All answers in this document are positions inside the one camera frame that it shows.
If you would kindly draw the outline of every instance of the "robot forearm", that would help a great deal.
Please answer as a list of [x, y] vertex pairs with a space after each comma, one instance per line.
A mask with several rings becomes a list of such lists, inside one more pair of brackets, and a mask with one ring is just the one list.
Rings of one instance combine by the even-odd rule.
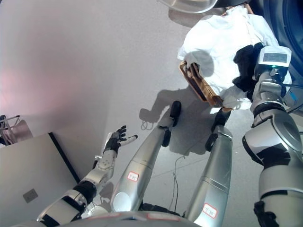
[[258, 68], [255, 70], [259, 82], [251, 106], [255, 120], [243, 137], [248, 154], [264, 166], [259, 179], [260, 201], [254, 208], [262, 227], [298, 227], [303, 223], [302, 142], [281, 97], [287, 65], [273, 62], [280, 59], [289, 63], [288, 50], [285, 47], [261, 50], [258, 68], [262, 70], [260, 73]]
[[47, 207], [37, 218], [47, 227], [67, 224], [81, 219], [88, 204], [99, 193], [106, 182], [113, 176], [115, 160], [120, 146], [134, 141], [137, 136], [124, 138], [126, 126], [110, 133], [103, 155], [96, 156], [93, 169], [71, 190]]

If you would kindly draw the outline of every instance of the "metal bowl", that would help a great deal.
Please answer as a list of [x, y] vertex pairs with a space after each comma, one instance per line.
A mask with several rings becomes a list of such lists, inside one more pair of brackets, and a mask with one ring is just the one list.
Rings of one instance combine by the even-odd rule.
[[203, 13], [215, 6], [218, 0], [159, 0], [164, 5], [184, 13]]

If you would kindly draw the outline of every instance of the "display screen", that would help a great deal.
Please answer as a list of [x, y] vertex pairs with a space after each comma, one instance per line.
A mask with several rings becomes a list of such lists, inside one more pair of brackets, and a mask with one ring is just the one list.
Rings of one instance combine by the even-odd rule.
[[263, 61], [275, 61], [287, 63], [287, 54], [284, 53], [265, 53]]

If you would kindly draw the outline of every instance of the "black rubber foot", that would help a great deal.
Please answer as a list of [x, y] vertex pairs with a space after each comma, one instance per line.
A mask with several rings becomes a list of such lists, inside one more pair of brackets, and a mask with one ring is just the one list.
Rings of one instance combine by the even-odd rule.
[[214, 119], [214, 123], [211, 128], [212, 132], [214, 132], [214, 129], [216, 128], [217, 125], [224, 126], [230, 115], [231, 115], [231, 111], [224, 112], [223, 109], [221, 108], [217, 113], [216, 118]]
[[167, 147], [169, 145], [170, 137], [171, 137], [171, 132], [169, 130], [166, 130], [165, 134], [164, 134], [164, 139], [162, 142], [163, 147]]
[[174, 118], [174, 123], [173, 127], [175, 127], [178, 123], [178, 119], [181, 113], [182, 105], [181, 102], [175, 101], [172, 103], [171, 108], [170, 108], [170, 117]]
[[206, 141], [206, 144], [205, 144], [205, 149], [207, 151], [211, 151], [213, 146], [214, 146], [214, 143], [216, 142], [218, 138], [218, 134], [214, 134], [212, 133], [209, 137], [208, 137], [208, 140]]

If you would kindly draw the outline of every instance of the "silver robot leg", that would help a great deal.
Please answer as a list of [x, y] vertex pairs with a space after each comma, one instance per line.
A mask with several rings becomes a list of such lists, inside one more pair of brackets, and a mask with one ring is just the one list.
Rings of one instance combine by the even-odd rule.
[[224, 218], [232, 172], [232, 134], [224, 127], [229, 114], [220, 110], [216, 116], [205, 145], [211, 155], [185, 212], [203, 227], [220, 227]]
[[168, 146], [171, 128], [177, 124], [181, 103], [175, 101], [170, 116], [160, 120], [157, 127], [140, 146], [122, 174], [111, 199], [112, 211], [138, 210], [161, 146]]

